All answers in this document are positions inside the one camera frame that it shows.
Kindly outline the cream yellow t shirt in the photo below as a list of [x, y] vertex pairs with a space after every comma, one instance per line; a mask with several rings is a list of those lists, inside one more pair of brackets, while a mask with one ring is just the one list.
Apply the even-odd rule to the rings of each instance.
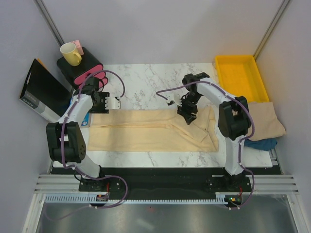
[[199, 109], [191, 124], [174, 109], [111, 110], [93, 116], [87, 148], [115, 152], [217, 152], [215, 123], [210, 106]]

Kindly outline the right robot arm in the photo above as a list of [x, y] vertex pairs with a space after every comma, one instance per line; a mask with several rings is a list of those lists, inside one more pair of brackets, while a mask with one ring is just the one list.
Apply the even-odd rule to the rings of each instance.
[[248, 103], [245, 97], [236, 97], [216, 85], [209, 75], [202, 72], [197, 75], [187, 74], [182, 84], [188, 90], [177, 107], [189, 125], [198, 118], [197, 103], [201, 97], [207, 98], [218, 107], [218, 128], [225, 137], [226, 162], [225, 170], [229, 174], [223, 178], [223, 187], [234, 191], [240, 186], [237, 175], [243, 172], [241, 164], [243, 139], [251, 127], [252, 120], [249, 116]]

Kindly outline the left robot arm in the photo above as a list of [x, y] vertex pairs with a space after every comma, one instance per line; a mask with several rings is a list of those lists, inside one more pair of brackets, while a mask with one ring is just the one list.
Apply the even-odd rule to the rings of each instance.
[[105, 189], [107, 180], [100, 165], [86, 154], [86, 143], [81, 132], [81, 124], [87, 113], [108, 114], [106, 98], [108, 93], [99, 92], [102, 81], [89, 76], [76, 90], [68, 109], [55, 123], [46, 126], [50, 158], [58, 161], [63, 168], [72, 168], [90, 179], [90, 186], [96, 191]]

